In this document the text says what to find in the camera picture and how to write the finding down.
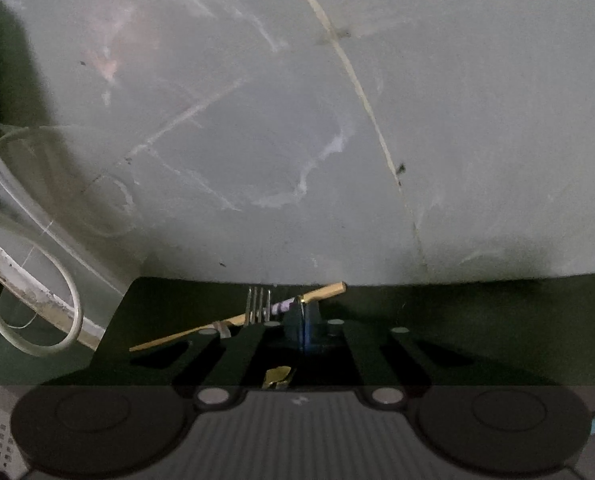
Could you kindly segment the gold spoon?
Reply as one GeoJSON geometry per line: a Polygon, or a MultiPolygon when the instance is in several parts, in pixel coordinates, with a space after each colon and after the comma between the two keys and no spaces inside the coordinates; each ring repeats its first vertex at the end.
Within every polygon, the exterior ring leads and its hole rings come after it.
{"type": "Polygon", "coordinates": [[[289,366],[270,368],[266,372],[262,388],[264,390],[285,388],[291,380],[291,371],[289,366]]]}

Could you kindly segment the purple banded bamboo chopstick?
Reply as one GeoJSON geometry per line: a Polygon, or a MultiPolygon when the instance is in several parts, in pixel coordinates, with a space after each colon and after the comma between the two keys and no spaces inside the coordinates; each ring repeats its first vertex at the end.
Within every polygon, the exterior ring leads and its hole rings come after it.
{"type": "MultiPolygon", "coordinates": [[[[291,311],[294,306],[304,309],[306,304],[313,304],[315,301],[327,300],[340,296],[346,292],[347,285],[344,282],[337,282],[330,285],[322,286],[310,292],[304,292],[302,295],[294,296],[292,298],[284,299],[275,304],[271,301],[271,318],[268,322],[278,321],[282,315],[291,311]]],[[[146,349],[151,349],[161,344],[168,344],[168,342],[189,336],[194,333],[200,333],[202,330],[213,330],[221,335],[229,335],[231,327],[245,327],[244,315],[242,314],[232,316],[232,318],[225,318],[224,320],[209,323],[198,327],[191,328],[191,330],[184,330],[177,334],[171,334],[162,338],[154,339],[137,346],[130,347],[130,352],[137,352],[146,349]]]]}

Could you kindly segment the black steel fork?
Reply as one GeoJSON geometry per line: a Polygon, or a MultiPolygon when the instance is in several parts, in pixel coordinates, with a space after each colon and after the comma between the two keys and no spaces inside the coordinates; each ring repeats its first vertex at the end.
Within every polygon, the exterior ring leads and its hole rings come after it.
{"type": "Polygon", "coordinates": [[[268,322],[271,318],[271,292],[262,286],[248,290],[244,315],[244,325],[250,326],[268,322]]]}

